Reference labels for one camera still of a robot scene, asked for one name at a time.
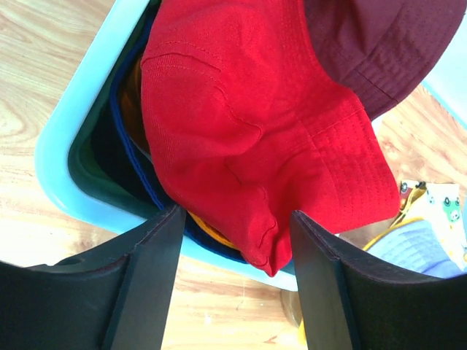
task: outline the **blue fabric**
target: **blue fabric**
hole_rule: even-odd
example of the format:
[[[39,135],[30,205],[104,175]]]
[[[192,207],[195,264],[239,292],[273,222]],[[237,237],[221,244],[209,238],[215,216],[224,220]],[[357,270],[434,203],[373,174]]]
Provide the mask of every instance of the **blue fabric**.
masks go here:
[[[138,42],[134,45],[131,52],[125,58],[122,66],[118,69],[110,87],[109,103],[118,135],[123,143],[123,146],[125,147],[126,154],[128,155],[131,164],[133,165],[135,171],[138,173],[144,188],[146,189],[154,204],[159,209],[164,209],[168,205],[172,204],[173,200],[162,188],[161,183],[155,174],[152,163],[144,156],[144,154],[141,153],[141,151],[136,147],[129,135],[126,133],[119,100],[119,90],[122,81],[126,77],[127,72],[134,66],[138,55],[144,50],[153,21],[154,17],[147,19]],[[240,252],[217,242],[206,232],[204,232],[190,215],[187,215],[185,235],[211,252],[239,263],[246,263]]]
[[[448,279],[463,274],[439,243],[431,224],[411,222],[389,232],[368,253],[407,270]]]

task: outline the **light blue plastic bin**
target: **light blue plastic bin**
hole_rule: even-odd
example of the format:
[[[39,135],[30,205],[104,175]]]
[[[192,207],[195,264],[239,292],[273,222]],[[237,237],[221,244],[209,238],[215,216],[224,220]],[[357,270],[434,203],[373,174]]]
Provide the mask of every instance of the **light blue plastic bin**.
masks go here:
[[[144,222],[151,209],[114,184],[93,159],[88,137],[97,111],[109,94],[108,78],[120,64],[119,56],[140,29],[140,18],[150,0],[117,0],[82,59],[36,146],[36,174],[49,199],[62,211],[114,233],[124,233]],[[381,118],[374,121],[377,129]],[[251,265],[213,254],[184,237],[187,257],[239,273],[256,281],[297,290],[291,272],[268,277]]]

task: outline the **wood grain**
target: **wood grain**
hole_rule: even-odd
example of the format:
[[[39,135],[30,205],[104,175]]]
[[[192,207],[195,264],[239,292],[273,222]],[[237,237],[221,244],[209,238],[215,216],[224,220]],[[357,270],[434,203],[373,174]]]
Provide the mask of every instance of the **wood grain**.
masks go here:
[[[57,210],[34,174],[41,129],[112,0],[0,1],[0,260],[53,264],[111,237]],[[467,185],[467,132],[418,88],[379,139],[397,179]],[[279,290],[182,257],[164,349],[302,349]]]

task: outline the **red hat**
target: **red hat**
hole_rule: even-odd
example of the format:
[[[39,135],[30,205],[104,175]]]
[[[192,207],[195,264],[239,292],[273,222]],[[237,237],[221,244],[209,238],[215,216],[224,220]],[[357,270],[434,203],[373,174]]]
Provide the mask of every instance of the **red hat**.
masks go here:
[[[164,0],[142,113],[166,192],[270,276],[292,257],[292,210],[333,233],[397,214],[368,115],[319,64],[302,0]]]
[[[370,119],[402,102],[440,59],[466,0],[304,0],[312,46]]]

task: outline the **black plastic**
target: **black plastic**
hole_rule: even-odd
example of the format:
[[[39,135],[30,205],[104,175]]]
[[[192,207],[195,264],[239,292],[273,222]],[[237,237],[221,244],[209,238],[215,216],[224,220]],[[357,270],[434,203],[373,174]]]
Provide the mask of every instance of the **black plastic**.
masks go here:
[[[399,268],[299,211],[291,241],[309,349],[467,349],[467,275]]]
[[[54,266],[0,262],[0,349],[160,349],[184,226],[172,206]]]

